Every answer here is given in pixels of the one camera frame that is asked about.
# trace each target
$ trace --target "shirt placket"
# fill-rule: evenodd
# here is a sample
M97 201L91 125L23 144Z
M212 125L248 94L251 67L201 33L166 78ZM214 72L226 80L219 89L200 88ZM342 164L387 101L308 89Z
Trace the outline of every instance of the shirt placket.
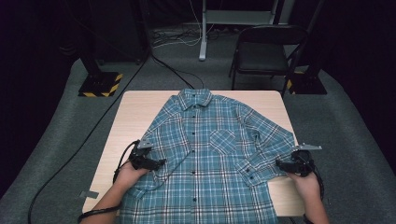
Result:
M192 115L191 115L191 120L192 120L192 125L191 125L191 178L192 178L192 207L191 207L191 223L197 223L199 221L197 214L197 207L199 203L199 191L197 189L198 184L196 183L197 181L197 154L199 153L199 148L197 148L197 145L199 144L198 142L198 115L199 115L199 106L198 105L193 105L192 106Z
M190 198L186 199L188 201L190 201L191 204L191 220L186 220L189 223L196 223L197 222L197 214L196 214L196 210L197 210L197 204L199 202L199 198L198 198L198 190L196 188L197 183L196 183L196 175L197 175L197 144L199 144L198 138L197 138L197 125L198 125L198 117L199 115L199 106L198 105L192 105L190 108L188 108L185 112L184 112L184 127L185 127L185 133L187 135L189 144L190 144L190 149L191 152L190 154L187 156L186 160L190 166L188 168L188 170L186 170L185 172L187 172L187 175L190 177L191 181L189 181L191 183L191 196Z

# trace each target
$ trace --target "person's arm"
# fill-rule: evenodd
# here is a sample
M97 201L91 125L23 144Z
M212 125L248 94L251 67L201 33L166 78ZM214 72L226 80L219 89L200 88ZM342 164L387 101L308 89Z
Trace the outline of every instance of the person's arm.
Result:
M305 216L315 224L328 224L329 219L320 199L320 188L317 176L312 172L306 177L287 174L290 177L304 200Z
M125 163L120 169L116 182L92 210L118 206L125 192L137 182L140 176L146 174L148 171L146 169L136 170L130 162ZM93 215L83 218L80 223L112 224L115 222L116 215L117 211Z

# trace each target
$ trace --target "shirt pocket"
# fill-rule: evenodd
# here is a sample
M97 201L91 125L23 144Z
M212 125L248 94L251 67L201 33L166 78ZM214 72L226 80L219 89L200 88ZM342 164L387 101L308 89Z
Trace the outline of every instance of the shirt pocket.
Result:
M219 154L227 155L236 151L235 134L229 130L217 130L210 134L209 144Z

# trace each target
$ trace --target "metal stand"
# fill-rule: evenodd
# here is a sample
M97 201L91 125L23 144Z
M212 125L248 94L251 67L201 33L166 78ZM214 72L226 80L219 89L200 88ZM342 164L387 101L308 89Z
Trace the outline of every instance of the metal stand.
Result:
M76 45L82 63L88 71L88 76L79 89L80 96L110 96L114 93L114 87L120 82L118 72L102 72L95 59L88 49L87 40L82 35L78 21L73 16L73 12L67 0L59 1L64 8L64 15L69 21L72 31L73 42Z
M309 23L307 32L311 34L316 23L319 12L321 11L325 0L319 0L315 13ZM323 84L318 78L320 67L324 63L326 53L319 55L318 63L309 65L304 73L294 73L290 77L289 92L292 94L327 94Z
M278 1L274 1L272 11L230 11L230 10L206 10L206 0L203 0L202 8L202 39L201 51L199 53L199 61L203 62L206 59L206 24L237 24L237 25L261 25L270 24L274 20L274 14L277 15L277 21L280 18L282 8L278 6Z

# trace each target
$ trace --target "wooden table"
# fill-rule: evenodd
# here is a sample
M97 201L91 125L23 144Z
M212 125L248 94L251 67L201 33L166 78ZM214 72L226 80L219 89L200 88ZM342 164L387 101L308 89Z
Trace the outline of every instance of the wooden table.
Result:
M288 113L277 91L212 91L212 93L243 102L293 132ZM124 93L90 188L90 191L98 192L99 196L96 199L87 198L83 212L90 211L111 187L114 170L123 150L143 136L169 97L177 94L178 91ZM296 217L304 213L303 201L291 179L285 176L276 177L268 181L268 186L279 217Z

